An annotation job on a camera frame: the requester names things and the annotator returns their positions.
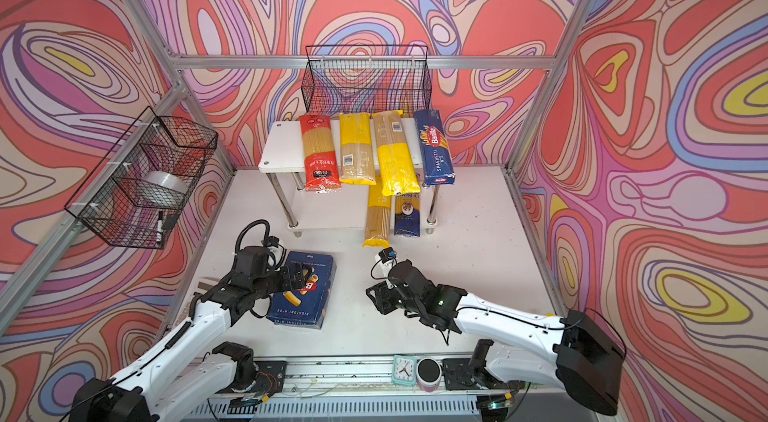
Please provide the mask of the blue Barilla rigatoni box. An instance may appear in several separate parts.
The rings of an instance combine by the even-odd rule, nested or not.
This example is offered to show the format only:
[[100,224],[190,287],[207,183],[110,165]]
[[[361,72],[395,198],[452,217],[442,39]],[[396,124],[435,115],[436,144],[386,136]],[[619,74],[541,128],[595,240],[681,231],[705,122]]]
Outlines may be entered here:
[[272,298],[267,319],[276,325],[296,325],[320,329],[323,325],[335,277],[332,255],[291,251],[285,266],[302,269],[305,283],[298,289],[276,294]]

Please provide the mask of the dark blue spaghetti bag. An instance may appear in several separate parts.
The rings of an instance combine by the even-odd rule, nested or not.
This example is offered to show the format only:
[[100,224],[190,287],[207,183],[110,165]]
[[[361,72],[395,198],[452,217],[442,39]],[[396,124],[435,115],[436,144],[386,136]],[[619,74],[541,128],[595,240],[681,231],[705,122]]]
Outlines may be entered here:
[[420,194],[408,193],[395,198],[394,233],[406,237],[420,236]]

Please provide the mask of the yellow Pastatime spaghetti bag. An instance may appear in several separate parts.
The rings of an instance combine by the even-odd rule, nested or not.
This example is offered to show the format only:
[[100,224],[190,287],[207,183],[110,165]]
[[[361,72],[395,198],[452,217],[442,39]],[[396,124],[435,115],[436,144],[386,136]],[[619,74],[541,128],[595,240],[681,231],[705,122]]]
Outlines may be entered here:
[[383,193],[383,182],[379,174],[376,184],[368,191],[366,224],[363,246],[388,247],[390,238],[391,197]]

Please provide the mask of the red noodle bag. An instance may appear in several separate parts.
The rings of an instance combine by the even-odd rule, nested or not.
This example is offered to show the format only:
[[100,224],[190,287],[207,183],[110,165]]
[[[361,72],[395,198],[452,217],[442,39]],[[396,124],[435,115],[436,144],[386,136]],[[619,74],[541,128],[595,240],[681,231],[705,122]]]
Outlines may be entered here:
[[299,122],[304,153],[305,190],[328,192],[340,189],[329,117],[304,114]]

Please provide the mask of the blue Barilla spaghetti box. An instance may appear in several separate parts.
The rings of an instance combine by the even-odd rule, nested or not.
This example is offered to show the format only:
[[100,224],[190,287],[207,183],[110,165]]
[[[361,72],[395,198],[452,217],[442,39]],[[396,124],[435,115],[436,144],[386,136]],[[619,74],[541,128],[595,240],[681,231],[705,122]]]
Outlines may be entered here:
[[420,140],[425,183],[430,186],[454,184],[455,171],[440,111],[417,110],[414,120]]

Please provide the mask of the clear yellow-top spaghetti bag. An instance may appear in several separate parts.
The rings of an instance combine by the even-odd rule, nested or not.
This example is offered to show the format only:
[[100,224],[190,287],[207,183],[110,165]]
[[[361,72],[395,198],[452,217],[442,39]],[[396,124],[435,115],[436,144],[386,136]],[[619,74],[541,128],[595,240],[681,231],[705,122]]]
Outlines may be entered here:
[[353,185],[375,185],[370,114],[367,112],[340,115],[340,181]]

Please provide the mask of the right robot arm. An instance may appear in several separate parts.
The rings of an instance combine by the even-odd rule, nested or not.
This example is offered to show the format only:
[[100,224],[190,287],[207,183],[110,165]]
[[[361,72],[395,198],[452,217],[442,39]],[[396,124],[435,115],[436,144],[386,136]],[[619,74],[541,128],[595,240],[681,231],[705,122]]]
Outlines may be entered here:
[[435,284],[409,260],[385,266],[366,290],[380,314],[401,310],[443,336],[478,336],[457,380],[491,390],[515,391],[522,383],[555,387],[593,412],[617,415],[626,348],[586,312],[523,312]]

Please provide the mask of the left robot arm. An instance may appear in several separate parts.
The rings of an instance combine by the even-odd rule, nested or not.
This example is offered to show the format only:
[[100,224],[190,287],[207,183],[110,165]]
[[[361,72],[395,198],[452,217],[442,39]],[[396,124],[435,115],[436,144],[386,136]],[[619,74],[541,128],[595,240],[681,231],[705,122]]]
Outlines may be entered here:
[[235,241],[233,263],[212,288],[193,297],[184,321],[144,355],[106,380],[92,378],[75,394],[69,421],[180,421],[221,390],[247,393],[259,370],[253,350],[218,339],[254,305],[305,287],[310,265],[290,262],[278,237],[258,245]]

